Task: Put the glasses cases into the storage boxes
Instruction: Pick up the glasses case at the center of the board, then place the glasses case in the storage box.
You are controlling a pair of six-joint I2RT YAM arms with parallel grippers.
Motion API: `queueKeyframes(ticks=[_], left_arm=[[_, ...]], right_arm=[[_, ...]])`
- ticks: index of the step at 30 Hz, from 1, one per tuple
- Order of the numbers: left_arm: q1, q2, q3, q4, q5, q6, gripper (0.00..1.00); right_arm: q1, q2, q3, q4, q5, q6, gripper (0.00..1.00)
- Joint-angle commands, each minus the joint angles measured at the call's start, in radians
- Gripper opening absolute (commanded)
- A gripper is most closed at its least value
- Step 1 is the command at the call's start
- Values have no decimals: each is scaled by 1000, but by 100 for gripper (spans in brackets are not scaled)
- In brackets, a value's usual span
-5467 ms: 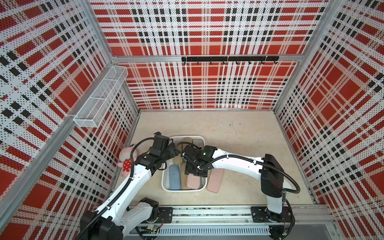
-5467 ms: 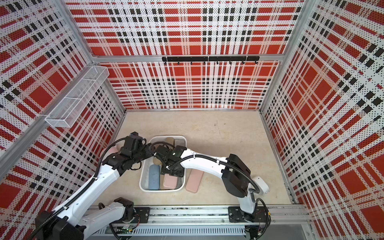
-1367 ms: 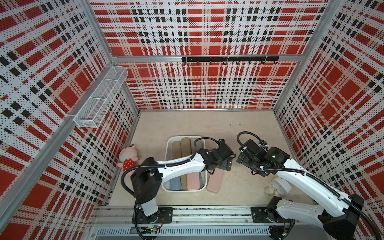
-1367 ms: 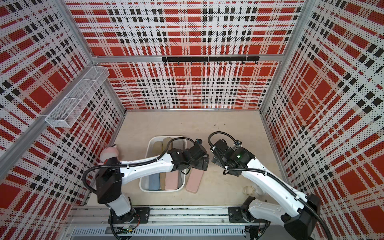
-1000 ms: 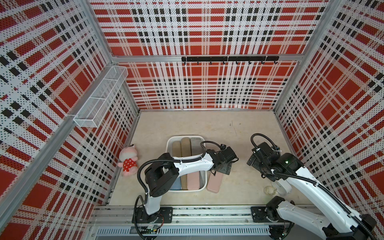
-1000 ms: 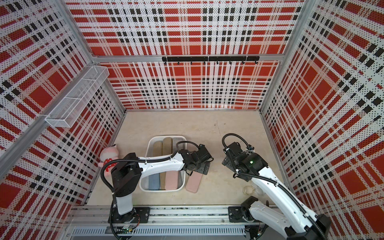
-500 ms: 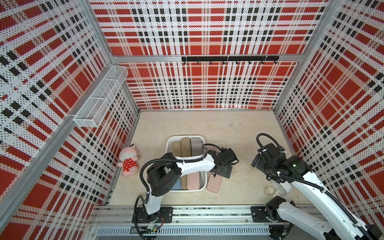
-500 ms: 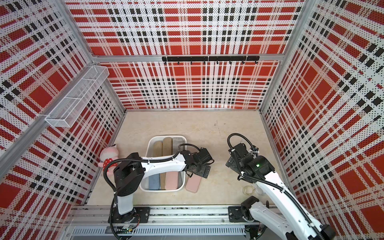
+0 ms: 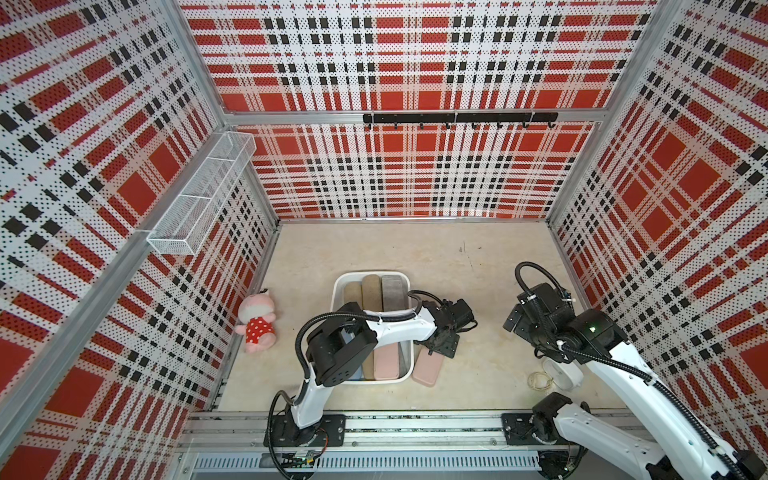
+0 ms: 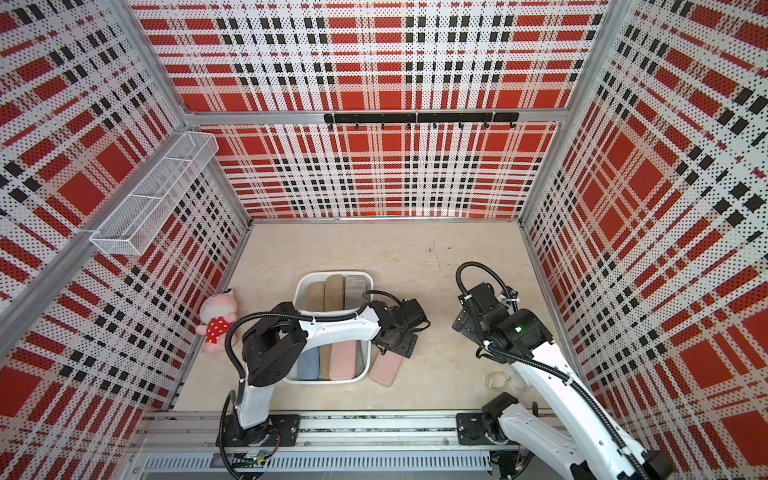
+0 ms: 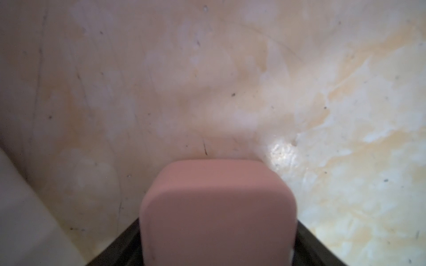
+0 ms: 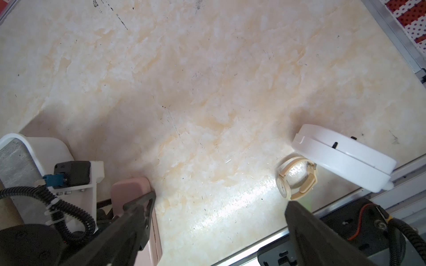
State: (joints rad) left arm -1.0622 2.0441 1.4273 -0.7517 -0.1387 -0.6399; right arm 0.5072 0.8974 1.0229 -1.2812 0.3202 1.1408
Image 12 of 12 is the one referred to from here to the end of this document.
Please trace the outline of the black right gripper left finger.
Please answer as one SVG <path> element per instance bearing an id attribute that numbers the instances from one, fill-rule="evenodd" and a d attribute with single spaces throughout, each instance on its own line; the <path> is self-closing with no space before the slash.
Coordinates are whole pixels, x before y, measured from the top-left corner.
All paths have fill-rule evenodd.
<path id="1" fill-rule="evenodd" d="M 150 215 L 155 192 L 141 198 L 149 200 L 149 210 L 136 207 L 116 219 L 108 228 L 76 254 L 63 261 L 63 266 L 133 266 L 136 255 L 149 239 Z"/>

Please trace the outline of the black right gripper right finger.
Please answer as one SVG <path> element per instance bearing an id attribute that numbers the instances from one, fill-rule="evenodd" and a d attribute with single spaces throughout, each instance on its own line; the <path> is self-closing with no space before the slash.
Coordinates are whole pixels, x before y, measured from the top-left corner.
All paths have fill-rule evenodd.
<path id="1" fill-rule="evenodd" d="M 285 218 L 298 265 L 375 265 L 299 202 L 290 201 L 287 204 Z"/>

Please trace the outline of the pink case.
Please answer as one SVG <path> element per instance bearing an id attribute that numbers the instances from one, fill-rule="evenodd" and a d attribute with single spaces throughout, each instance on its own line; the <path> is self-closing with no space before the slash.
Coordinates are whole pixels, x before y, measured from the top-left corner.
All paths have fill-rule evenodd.
<path id="1" fill-rule="evenodd" d="M 141 202 L 141 198 L 153 192 L 148 178 L 132 177 L 119 181 L 112 186 L 111 200 L 114 216 L 121 217 L 128 211 L 139 207 L 143 211 L 149 210 L 149 200 Z M 162 244 L 155 210 L 150 215 L 149 239 L 145 246 L 138 251 L 135 259 L 136 266 L 157 266 L 162 258 Z"/>

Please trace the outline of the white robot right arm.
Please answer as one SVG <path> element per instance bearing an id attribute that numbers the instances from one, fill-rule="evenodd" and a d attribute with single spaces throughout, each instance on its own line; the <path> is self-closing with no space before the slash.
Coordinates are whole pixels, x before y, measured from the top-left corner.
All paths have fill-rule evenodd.
<path id="1" fill-rule="evenodd" d="M 65 266 L 133 266 L 150 237 L 154 192 L 124 206 L 124 214 L 73 256 Z M 421 258 L 425 240 L 403 220 L 366 199 L 350 202 L 317 218 L 298 202 L 287 205 L 289 252 L 297 266 L 370 266 L 370 255 L 388 248 L 399 266 L 410 243 Z"/>

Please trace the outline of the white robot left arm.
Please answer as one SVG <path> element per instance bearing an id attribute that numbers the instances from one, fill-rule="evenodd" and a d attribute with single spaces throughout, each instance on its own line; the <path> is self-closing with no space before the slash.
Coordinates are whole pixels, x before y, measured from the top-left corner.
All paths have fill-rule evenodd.
<path id="1" fill-rule="evenodd" d="M 23 224 L 1 230 L 1 265 L 57 266 L 88 244 L 98 231 L 96 190 L 104 176 L 102 161 L 66 161 L 31 185 L 2 189 Z"/>

